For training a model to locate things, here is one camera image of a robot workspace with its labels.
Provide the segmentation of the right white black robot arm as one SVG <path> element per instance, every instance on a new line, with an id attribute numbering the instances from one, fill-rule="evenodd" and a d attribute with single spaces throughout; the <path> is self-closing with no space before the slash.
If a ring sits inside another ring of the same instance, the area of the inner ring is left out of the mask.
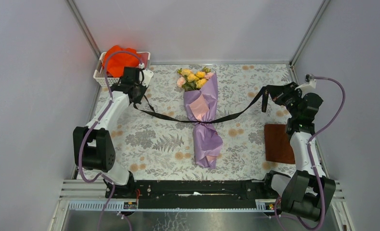
<path id="1" fill-rule="evenodd" d="M 264 177 L 263 195 L 281 197 L 280 209 L 311 221 L 324 218 L 336 190 L 336 183 L 321 168 L 317 156 L 314 117 L 323 99 L 315 93 L 303 94 L 295 83 L 283 86 L 267 85 L 265 98 L 284 106 L 291 117 L 286 124 L 286 135 L 295 159 L 293 176 L 271 170 Z"/>

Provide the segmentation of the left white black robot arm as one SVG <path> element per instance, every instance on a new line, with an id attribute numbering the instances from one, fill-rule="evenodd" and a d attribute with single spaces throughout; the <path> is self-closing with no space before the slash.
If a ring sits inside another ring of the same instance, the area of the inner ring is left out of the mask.
<path id="1" fill-rule="evenodd" d="M 135 185 L 130 172 L 115 166 L 116 150 L 111 130 L 117 126 L 122 113 L 133 103 L 140 103 L 145 95 L 154 72 L 148 69 L 127 67 L 124 75 L 113 85 L 105 83 L 109 98 L 98 114 L 83 127 L 73 131 L 75 164 L 85 182 L 92 183 L 99 177 L 117 185 L 117 192 L 124 198 L 131 197 Z"/>

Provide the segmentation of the yellow fake flower bunch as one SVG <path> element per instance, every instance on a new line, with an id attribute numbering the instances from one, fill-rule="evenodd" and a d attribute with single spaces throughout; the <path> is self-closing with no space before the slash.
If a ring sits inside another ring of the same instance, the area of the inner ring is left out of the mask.
<path id="1" fill-rule="evenodd" d="M 200 90 L 213 76 L 214 72 L 207 67 L 193 72 L 191 69 L 178 69 L 179 78 L 176 82 L 178 88 L 184 91 Z"/>

